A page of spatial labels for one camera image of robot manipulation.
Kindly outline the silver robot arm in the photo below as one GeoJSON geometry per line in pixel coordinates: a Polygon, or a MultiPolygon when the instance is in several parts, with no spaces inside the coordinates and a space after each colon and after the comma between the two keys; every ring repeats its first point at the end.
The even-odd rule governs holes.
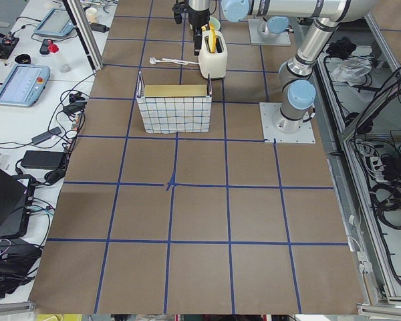
{"type": "Polygon", "coordinates": [[[376,1],[222,1],[225,19],[239,22],[248,15],[316,18],[297,56],[315,60],[341,22],[354,21],[370,12],[376,1]]]}
{"type": "Polygon", "coordinates": [[[328,18],[315,19],[295,56],[280,67],[283,102],[272,119],[273,125],[283,134],[296,133],[312,107],[316,89],[309,77],[320,52],[337,27],[338,23],[328,18]]]}

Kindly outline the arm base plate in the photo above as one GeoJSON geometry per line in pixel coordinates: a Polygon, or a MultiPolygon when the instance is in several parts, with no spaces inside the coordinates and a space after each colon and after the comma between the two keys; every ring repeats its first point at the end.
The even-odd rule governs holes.
{"type": "Polygon", "coordinates": [[[251,44],[290,46],[289,18],[273,16],[269,19],[249,19],[249,33],[251,44]]]}
{"type": "Polygon", "coordinates": [[[315,144],[311,122],[288,120],[281,114],[281,103],[261,102],[259,104],[263,140],[268,143],[315,144]]]}

